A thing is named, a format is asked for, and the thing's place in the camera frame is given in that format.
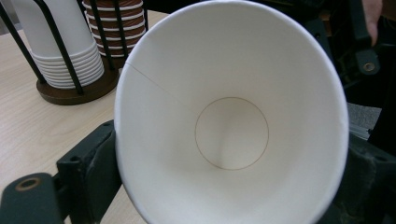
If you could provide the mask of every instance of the table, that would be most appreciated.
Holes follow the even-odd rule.
[[[149,27],[166,14],[149,11]],[[22,39],[26,42],[23,31]],[[36,77],[10,34],[0,35],[0,190],[24,175],[57,173],[56,161],[100,124],[114,119],[115,90],[84,105],[53,105],[41,98]],[[102,223],[146,223],[125,189]]]

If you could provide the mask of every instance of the stack of brown cups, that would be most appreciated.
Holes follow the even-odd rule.
[[[103,42],[101,40],[97,22],[93,15],[90,0],[83,0],[84,7],[87,9],[86,16],[88,24],[92,30],[92,35],[102,55],[105,54]],[[106,42],[112,57],[123,57],[122,41],[120,37],[120,27],[117,22],[116,10],[111,0],[96,0],[98,13],[104,28]],[[119,0],[122,27],[125,34],[125,41],[128,53],[140,37],[146,32],[145,18],[142,0]]]

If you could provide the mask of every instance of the round brown base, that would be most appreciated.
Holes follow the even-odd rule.
[[[125,59],[113,59],[114,70],[110,70],[106,57],[102,57],[105,67],[104,74],[92,84],[83,87],[83,93],[78,94],[76,89],[60,90],[51,87],[48,83],[37,81],[36,87],[44,100],[55,105],[80,105],[96,100],[111,92],[119,81],[119,69],[125,64]]]

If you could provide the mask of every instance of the wooden table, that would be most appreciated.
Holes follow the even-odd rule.
[[[148,13],[149,26],[166,16]],[[26,42],[23,31],[21,37]],[[0,35],[0,189],[24,175],[57,173],[56,161],[100,124],[114,119],[115,90],[84,105],[52,105],[10,34]],[[102,223],[145,223],[125,189]]]

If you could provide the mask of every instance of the stack of cups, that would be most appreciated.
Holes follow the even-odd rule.
[[[12,1],[31,47],[31,55],[48,84],[56,89],[74,89],[64,58],[43,12],[34,1]],[[105,72],[96,43],[75,1],[47,0],[81,86],[99,79]]]
[[[83,5],[87,9],[86,16],[88,24],[90,25],[92,35],[99,48],[99,52],[105,56],[104,44],[99,34],[90,0],[84,0]],[[96,5],[111,56],[114,58],[124,57],[122,48],[123,44],[120,37],[120,27],[117,22],[117,15],[113,2],[109,0],[97,0]],[[119,0],[122,27],[125,34],[128,53],[131,52],[134,45],[146,32],[142,6],[142,0]]]

